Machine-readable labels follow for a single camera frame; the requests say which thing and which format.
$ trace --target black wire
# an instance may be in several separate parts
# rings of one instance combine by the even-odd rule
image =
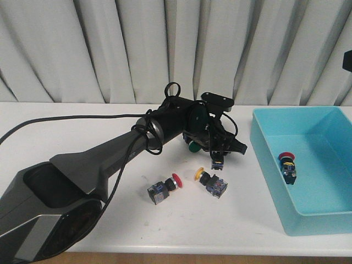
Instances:
[[[177,85],[177,93],[176,93],[176,97],[178,97],[181,93],[181,86],[175,82],[175,81],[172,81],[170,82],[168,85],[166,85],[165,89],[164,89],[164,94],[165,94],[165,98],[167,101],[170,101],[170,95],[169,95],[169,90],[171,88],[172,85],[176,84]]]
[[[237,126],[236,122],[229,115],[227,115],[225,113],[223,113],[223,115],[226,116],[233,123],[233,125],[235,126],[235,130],[236,130],[235,137],[236,137],[237,134],[238,134],[238,126]]]
[[[146,141],[148,142],[148,136],[147,133],[151,133],[155,139],[157,140],[157,143],[159,145],[158,148],[158,152],[152,152],[150,151],[148,148],[146,148],[146,150],[153,154],[153,155],[159,155],[162,152],[162,141],[159,138],[159,136],[157,135],[157,132],[155,131],[154,127],[152,126],[151,122],[150,122],[150,118],[152,117],[152,110],[149,109],[145,114],[117,114],[117,115],[63,115],[63,116],[58,116],[58,117],[44,117],[44,118],[36,118],[36,119],[31,119],[31,120],[27,120],[23,123],[20,123],[19,125],[15,126],[14,128],[10,129],[10,131],[8,131],[6,134],[4,134],[1,138],[0,138],[0,145],[7,139],[9,138],[13,133],[15,133],[16,131],[18,131],[19,129],[23,128],[26,125],[29,124],[34,124],[34,123],[40,123],[40,122],[47,122],[47,121],[57,121],[57,120],[68,120],[68,119],[112,119],[112,118],[125,118],[125,117],[144,117],[146,118],[147,122],[146,125],[134,125],[132,127],[132,129],[136,129],[140,132],[140,135],[138,135],[133,141],[132,143],[129,145],[127,151],[126,151],[126,155],[125,155],[125,159],[121,165],[119,174],[117,176],[117,179],[115,181],[114,187],[108,197],[108,200],[106,201],[106,203],[104,204],[99,216],[96,218],[96,220],[93,222],[93,224],[91,225],[91,227],[89,229],[87,229],[86,232],[84,232],[77,240],[76,242],[78,242],[79,240],[83,239],[84,237],[86,237],[93,229],[94,227],[97,225],[97,223],[99,222],[99,220],[101,219],[102,215],[104,214],[104,212],[106,211],[107,207],[109,206],[110,202],[113,199],[114,194],[116,193],[117,187],[119,185],[119,182],[121,180],[121,176],[122,173],[124,171],[125,166],[128,163],[128,158],[132,152],[132,148],[135,145],[135,143],[138,141],[139,138],[141,138],[142,136],[144,136],[146,138]]]
[[[58,121],[58,120],[67,120],[67,119],[112,119],[112,118],[125,118],[125,117],[145,117],[146,114],[115,114],[115,115],[63,115],[59,117],[43,117],[36,118],[32,120],[27,120],[21,124],[18,124],[13,129],[10,129],[5,135],[0,138],[0,145],[13,133],[15,133],[20,128],[40,122],[46,121]]]
[[[93,229],[94,227],[98,224],[99,220],[101,219],[101,217],[103,216],[103,214],[105,213],[107,207],[109,206],[110,202],[112,201],[115,193],[116,193],[116,190],[117,190],[117,187],[120,183],[120,180],[121,180],[121,176],[122,176],[122,173],[123,171],[125,170],[125,166],[127,165],[128,163],[128,158],[132,152],[132,148],[134,146],[134,144],[138,141],[139,138],[141,138],[143,136],[143,134],[140,134],[138,135],[132,142],[131,144],[129,145],[127,151],[126,151],[126,155],[125,155],[125,159],[123,160],[123,163],[121,165],[121,169],[119,171],[119,174],[117,176],[117,179],[115,181],[115,184],[114,184],[114,187],[109,195],[109,198],[108,200],[106,201],[106,203],[104,204],[99,216],[95,219],[95,221],[93,222],[93,224],[91,225],[91,227],[89,229],[86,230],[86,232],[84,232],[78,239],[75,243],[77,243],[78,241],[82,240],[84,237],[86,237]]]

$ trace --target light blue bin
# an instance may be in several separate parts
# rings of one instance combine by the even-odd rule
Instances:
[[[352,124],[340,108],[255,109],[250,139],[288,235],[352,233]],[[280,171],[285,151],[294,185]]]

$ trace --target black cable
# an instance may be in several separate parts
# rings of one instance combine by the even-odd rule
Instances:
[[[125,118],[125,117],[145,117],[146,114],[115,114],[115,115],[63,115],[59,117],[43,117],[27,120],[21,124],[18,124],[13,129],[10,129],[5,135],[0,138],[0,145],[13,133],[15,133],[20,128],[40,122],[46,121],[58,121],[58,120],[67,120],[67,119],[112,119],[112,118]]]
[[[237,126],[236,122],[229,115],[227,115],[225,113],[223,113],[223,115],[226,116],[233,123],[233,125],[235,126],[235,130],[236,130],[235,137],[236,137],[237,134],[238,134],[238,126]]]
[[[165,98],[167,101],[170,101],[169,90],[170,90],[171,86],[173,86],[174,84],[177,85],[177,93],[175,96],[178,97],[181,93],[181,86],[175,81],[170,82],[168,85],[166,85],[166,87],[164,89],[164,94],[165,94]]]
[[[91,226],[85,233],[83,233],[83,234],[80,236],[80,238],[77,240],[77,242],[78,242],[79,240],[83,239],[84,237],[86,237],[86,236],[92,231],[92,229],[94,229],[94,227],[97,225],[97,223],[98,223],[99,220],[101,219],[102,215],[104,214],[105,210],[106,210],[107,207],[109,206],[110,202],[112,201],[113,196],[115,195],[116,190],[117,190],[117,187],[118,187],[118,185],[119,185],[119,183],[120,183],[122,173],[123,173],[123,171],[124,171],[124,169],[125,169],[125,166],[126,166],[127,163],[128,163],[128,159],[129,159],[129,156],[130,156],[130,154],[131,154],[131,152],[132,152],[132,148],[133,148],[134,144],[135,144],[135,143],[138,141],[138,139],[141,138],[142,136],[144,136],[145,138],[147,138],[147,141],[148,141],[148,136],[147,136],[147,133],[148,133],[148,132],[152,133],[153,135],[154,135],[154,133],[156,133],[153,127],[152,127],[152,129],[150,129],[150,124],[151,124],[150,121],[148,121],[146,125],[137,124],[137,125],[134,125],[134,126],[132,127],[132,129],[137,129],[137,130],[140,132],[140,134],[131,142],[131,144],[129,145],[129,147],[128,147],[127,151],[126,151],[125,159],[123,160],[123,163],[122,163],[122,165],[121,165],[121,168],[120,168],[119,174],[118,174],[118,176],[117,176],[117,179],[116,179],[116,181],[115,181],[114,187],[113,187],[113,189],[112,189],[112,191],[111,191],[111,193],[110,193],[110,195],[109,195],[108,200],[106,201],[105,205],[103,206],[102,211],[100,212],[100,214],[99,214],[99,216],[97,217],[97,219],[93,222],[92,226]],[[152,153],[152,154],[154,154],[154,155],[158,155],[158,154],[160,154],[160,153],[162,152],[162,142],[161,142],[161,140],[159,139],[159,137],[157,136],[157,134],[155,134],[155,137],[156,137],[156,139],[158,140],[158,142],[160,142],[161,148],[160,148],[160,150],[159,150],[158,153],[154,153],[154,152],[150,152],[150,153]]]

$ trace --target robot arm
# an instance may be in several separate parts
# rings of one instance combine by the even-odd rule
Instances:
[[[130,132],[17,173],[0,199],[0,263],[48,259],[88,235],[112,198],[108,178],[120,170],[119,181],[124,166],[143,150],[160,152],[184,133],[210,152],[213,163],[231,151],[245,153],[246,146],[221,125],[220,116],[233,105],[231,99],[207,93],[203,101],[188,100],[179,97],[178,84],[177,94],[169,96],[173,84],[166,87],[161,106],[147,112]]]

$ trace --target white curtain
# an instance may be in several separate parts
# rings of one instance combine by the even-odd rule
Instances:
[[[351,0],[0,0],[0,101],[352,106]]]

